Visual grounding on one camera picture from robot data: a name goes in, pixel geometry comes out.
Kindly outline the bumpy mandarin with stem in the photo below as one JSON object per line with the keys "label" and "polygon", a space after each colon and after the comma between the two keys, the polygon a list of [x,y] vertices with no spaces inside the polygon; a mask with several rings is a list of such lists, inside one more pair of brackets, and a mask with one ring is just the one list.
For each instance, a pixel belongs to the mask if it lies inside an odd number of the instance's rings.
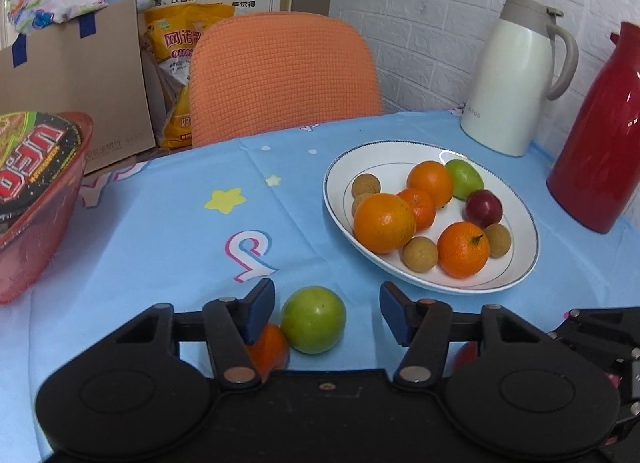
{"label": "bumpy mandarin with stem", "polygon": [[447,275],[466,279],[486,265],[490,247],[483,229],[470,222],[449,225],[437,241],[438,264]]}

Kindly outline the orange chair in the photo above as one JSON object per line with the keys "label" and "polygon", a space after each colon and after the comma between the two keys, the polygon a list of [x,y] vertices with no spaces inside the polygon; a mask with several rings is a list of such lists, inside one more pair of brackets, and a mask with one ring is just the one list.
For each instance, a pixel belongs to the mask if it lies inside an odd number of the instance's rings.
{"label": "orange chair", "polygon": [[383,112],[368,43],[310,12],[214,24],[193,51],[189,102],[193,147]]}

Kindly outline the green fruit front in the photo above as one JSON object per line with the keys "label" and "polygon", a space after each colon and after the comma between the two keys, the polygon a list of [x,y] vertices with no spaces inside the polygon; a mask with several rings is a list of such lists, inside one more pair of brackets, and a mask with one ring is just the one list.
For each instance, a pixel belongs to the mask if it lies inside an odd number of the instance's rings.
{"label": "green fruit front", "polygon": [[446,163],[447,171],[454,185],[454,197],[465,201],[472,192],[485,188],[478,171],[465,160],[452,159]]}

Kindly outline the small mandarin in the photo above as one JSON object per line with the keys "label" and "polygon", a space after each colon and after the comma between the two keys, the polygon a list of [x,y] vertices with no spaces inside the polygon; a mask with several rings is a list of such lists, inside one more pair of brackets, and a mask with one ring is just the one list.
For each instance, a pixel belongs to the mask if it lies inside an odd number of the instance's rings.
{"label": "small mandarin", "polygon": [[408,203],[416,220],[416,232],[430,228],[435,220],[436,206],[431,194],[418,188],[406,188],[398,192],[398,197]]}

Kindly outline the longan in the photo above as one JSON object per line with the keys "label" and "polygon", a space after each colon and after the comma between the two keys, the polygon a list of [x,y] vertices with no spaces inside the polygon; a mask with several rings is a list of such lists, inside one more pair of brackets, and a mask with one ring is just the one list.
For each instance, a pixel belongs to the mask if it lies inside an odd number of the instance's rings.
{"label": "longan", "polygon": [[363,194],[358,194],[358,196],[354,197],[354,201],[352,201],[352,216],[356,215],[356,212],[359,208],[359,205],[366,201],[367,198],[372,196],[371,192],[363,192]]}
{"label": "longan", "polygon": [[358,175],[352,182],[352,196],[354,198],[361,194],[379,194],[381,192],[381,183],[378,177],[371,173],[363,173]]}
{"label": "longan", "polygon": [[416,237],[402,248],[400,257],[410,270],[427,272],[438,264],[437,245],[429,238]]}
{"label": "longan", "polygon": [[489,255],[491,258],[501,258],[510,251],[512,238],[506,226],[494,223],[489,225],[484,232],[489,243]]}

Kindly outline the green fruit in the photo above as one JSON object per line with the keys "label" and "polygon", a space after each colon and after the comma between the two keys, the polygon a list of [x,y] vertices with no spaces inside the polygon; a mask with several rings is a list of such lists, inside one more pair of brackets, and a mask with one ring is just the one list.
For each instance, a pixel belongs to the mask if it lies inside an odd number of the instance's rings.
{"label": "green fruit", "polygon": [[320,355],[343,336],[347,311],[344,301],[326,287],[303,287],[284,303],[280,328],[294,349]]}
{"label": "green fruit", "polygon": [[485,188],[478,171],[465,160],[452,159],[446,163],[447,171],[454,185],[454,197],[465,201],[472,192]]}

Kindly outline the red thermos jug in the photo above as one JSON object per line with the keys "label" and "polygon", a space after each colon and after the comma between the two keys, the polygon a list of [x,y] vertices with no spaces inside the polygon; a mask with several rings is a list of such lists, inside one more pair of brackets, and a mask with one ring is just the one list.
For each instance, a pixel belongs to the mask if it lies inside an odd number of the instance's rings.
{"label": "red thermos jug", "polygon": [[639,183],[639,26],[611,34],[614,52],[591,84],[547,179],[578,223],[607,233]]}

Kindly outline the red plum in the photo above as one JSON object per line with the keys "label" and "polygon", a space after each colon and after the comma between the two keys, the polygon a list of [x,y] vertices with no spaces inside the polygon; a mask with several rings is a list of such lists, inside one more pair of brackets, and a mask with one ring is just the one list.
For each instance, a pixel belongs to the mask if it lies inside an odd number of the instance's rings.
{"label": "red plum", "polygon": [[469,365],[472,361],[476,360],[478,355],[478,345],[475,342],[465,343],[457,352],[454,357],[454,371],[458,371],[465,365]]}
{"label": "red plum", "polygon": [[502,220],[503,207],[495,194],[487,189],[480,189],[466,198],[462,215],[467,222],[485,229]]}

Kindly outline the mandarin back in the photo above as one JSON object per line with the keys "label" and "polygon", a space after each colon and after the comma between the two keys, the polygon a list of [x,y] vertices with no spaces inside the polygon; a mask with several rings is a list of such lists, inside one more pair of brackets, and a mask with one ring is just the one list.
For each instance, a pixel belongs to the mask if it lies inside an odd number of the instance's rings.
{"label": "mandarin back", "polygon": [[268,322],[257,342],[247,347],[253,365],[266,382],[273,371],[284,370],[290,360],[288,340],[277,324]]}

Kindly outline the large smooth orange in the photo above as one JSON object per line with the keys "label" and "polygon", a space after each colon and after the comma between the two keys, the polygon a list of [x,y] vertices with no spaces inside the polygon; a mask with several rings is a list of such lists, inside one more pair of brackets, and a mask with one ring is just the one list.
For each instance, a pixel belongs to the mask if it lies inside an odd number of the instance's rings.
{"label": "large smooth orange", "polygon": [[416,234],[416,217],[409,204],[395,194],[371,194],[356,209],[354,236],[375,254],[388,254]]}

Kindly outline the brown cardboard box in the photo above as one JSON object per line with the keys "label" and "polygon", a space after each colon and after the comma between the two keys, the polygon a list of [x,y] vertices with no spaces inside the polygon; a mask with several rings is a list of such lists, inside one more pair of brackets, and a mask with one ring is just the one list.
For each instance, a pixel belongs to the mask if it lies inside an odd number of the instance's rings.
{"label": "brown cardboard box", "polygon": [[88,173],[154,148],[165,105],[141,21],[126,1],[19,36],[1,51],[1,112],[88,114]]}

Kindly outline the green fruit back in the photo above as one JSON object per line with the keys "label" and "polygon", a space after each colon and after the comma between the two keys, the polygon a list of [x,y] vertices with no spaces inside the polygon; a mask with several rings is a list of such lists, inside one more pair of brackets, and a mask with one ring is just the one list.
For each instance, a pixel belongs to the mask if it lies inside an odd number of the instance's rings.
{"label": "green fruit back", "polygon": [[294,349],[320,355],[343,336],[347,311],[344,301],[326,287],[303,287],[284,303],[280,328]]}

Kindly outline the red plum front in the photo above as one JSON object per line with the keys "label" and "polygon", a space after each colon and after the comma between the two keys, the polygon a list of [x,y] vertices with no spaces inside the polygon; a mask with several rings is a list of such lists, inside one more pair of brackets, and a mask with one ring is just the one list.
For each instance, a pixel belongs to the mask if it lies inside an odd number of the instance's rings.
{"label": "red plum front", "polygon": [[487,189],[480,189],[466,198],[462,215],[467,222],[485,229],[502,220],[503,207],[495,194]]}

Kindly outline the red plum back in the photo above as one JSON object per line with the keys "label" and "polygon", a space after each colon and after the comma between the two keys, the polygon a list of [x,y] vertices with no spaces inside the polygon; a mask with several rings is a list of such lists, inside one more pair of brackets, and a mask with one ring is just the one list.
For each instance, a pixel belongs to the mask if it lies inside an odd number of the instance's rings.
{"label": "red plum back", "polygon": [[472,361],[476,360],[478,355],[478,345],[475,342],[465,343],[457,352],[454,357],[454,371],[458,371],[465,365],[469,365]]}

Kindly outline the UFO instant noodle cup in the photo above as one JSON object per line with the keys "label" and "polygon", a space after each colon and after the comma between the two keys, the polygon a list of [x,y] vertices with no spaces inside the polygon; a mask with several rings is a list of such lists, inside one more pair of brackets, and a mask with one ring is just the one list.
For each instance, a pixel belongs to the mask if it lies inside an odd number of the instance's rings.
{"label": "UFO instant noodle cup", "polygon": [[57,114],[2,114],[1,235],[61,175],[81,144],[79,127]]}

